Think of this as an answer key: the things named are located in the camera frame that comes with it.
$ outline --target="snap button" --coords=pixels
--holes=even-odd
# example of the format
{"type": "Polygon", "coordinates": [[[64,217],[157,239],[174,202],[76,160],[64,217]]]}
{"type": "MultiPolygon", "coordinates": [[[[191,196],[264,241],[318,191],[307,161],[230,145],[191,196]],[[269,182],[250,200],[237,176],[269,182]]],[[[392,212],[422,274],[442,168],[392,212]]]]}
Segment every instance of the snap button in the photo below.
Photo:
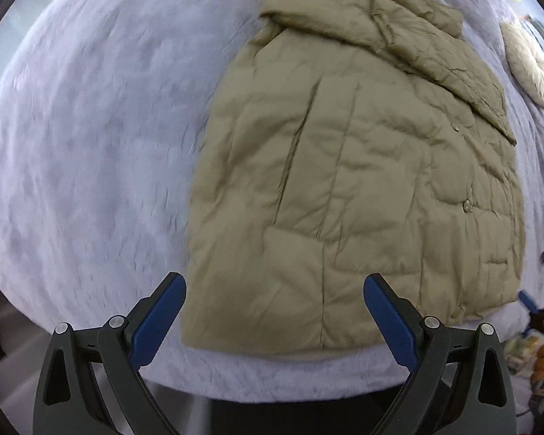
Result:
{"type": "Polygon", "coordinates": [[[464,210],[466,213],[470,213],[471,211],[473,211],[473,206],[471,205],[470,200],[466,199],[466,200],[463,202],[463,210],[464,210]]]}

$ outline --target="white blanket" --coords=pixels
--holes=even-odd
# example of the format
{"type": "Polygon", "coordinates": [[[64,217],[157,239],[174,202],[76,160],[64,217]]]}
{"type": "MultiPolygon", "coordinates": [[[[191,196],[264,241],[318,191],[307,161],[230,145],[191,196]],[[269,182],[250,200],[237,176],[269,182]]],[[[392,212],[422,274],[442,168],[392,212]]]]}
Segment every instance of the white blanket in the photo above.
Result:
{"type": "MultiPolygon", "coordinates": [[[[544,110],[517,86],[503,0],[440,0],[495,71],[518,138],[526,213],[523,287],[544,304],[544,110]]],[[[98,327],[186,264],[187,201],[212,94],[255,33],[258,0],[55,0],[0,83],[0,289],[37,324],[98,327]]],[[[490,319],[522,330],[512,303],[490,319]]],[[[236,401],[352,396],[406,370],[384,345],[317,362],[185,348],[177,321],[152,381],[236,401]]]]}

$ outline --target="blue object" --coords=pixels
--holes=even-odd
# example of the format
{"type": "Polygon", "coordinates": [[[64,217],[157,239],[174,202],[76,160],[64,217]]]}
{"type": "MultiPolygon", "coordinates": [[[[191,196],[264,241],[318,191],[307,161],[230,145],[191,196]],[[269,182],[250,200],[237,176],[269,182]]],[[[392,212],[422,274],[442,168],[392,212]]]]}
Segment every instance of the blue object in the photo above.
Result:
{"type": "Polygon", "coordinates": [[[186,300],[186,281],[177,275],[133,334],[129,363],[138,371],[153,361],[186,300]]]}
{"type": "Polygon", "coordinates": [[[538,306],[534,300],[529,296],[529,294],[523,289],[518,293],[518,299],[522,304],[528,309],[531,314],[536,314],[538,312],[538,306]]]}
{"type": "Polygon", "coordinates": [[[415,336],[395,305],[371,276],[365,279],[363,297],[395,361],[413,371],[418,363],[415,336]]]}

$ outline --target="quilted fabric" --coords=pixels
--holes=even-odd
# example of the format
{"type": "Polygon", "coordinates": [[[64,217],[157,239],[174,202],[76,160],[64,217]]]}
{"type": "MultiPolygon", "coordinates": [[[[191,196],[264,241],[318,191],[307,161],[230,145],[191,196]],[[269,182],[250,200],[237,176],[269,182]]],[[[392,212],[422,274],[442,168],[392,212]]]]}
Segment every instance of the quilted fabric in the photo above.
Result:
{"type": "Polygon", "coordinates": [[[502,87],[455,37],[461,15],[434,0],[263,0],[261,14],[191,191],[184,342],[373,344],[372,272],[446,324],[513,301],[516,141],[502,87]]]}
{"type": "Polygon", "coordinates": [[[530,98],[544,108],[544,52],[519,23],[502,23],[500,28],[512,74],[530,98]]]}

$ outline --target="furry pillow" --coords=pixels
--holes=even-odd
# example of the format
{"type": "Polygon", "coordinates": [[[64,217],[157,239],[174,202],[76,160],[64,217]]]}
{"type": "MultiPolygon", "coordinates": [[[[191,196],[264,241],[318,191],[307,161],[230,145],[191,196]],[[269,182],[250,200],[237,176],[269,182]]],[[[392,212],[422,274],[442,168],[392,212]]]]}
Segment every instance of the furry pillow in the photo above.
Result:
{"type": "Polygon", "coordinates": [[[544,52],[519,23],[502,23],[506,59],[520,86],[544,108],[544,52]]]}

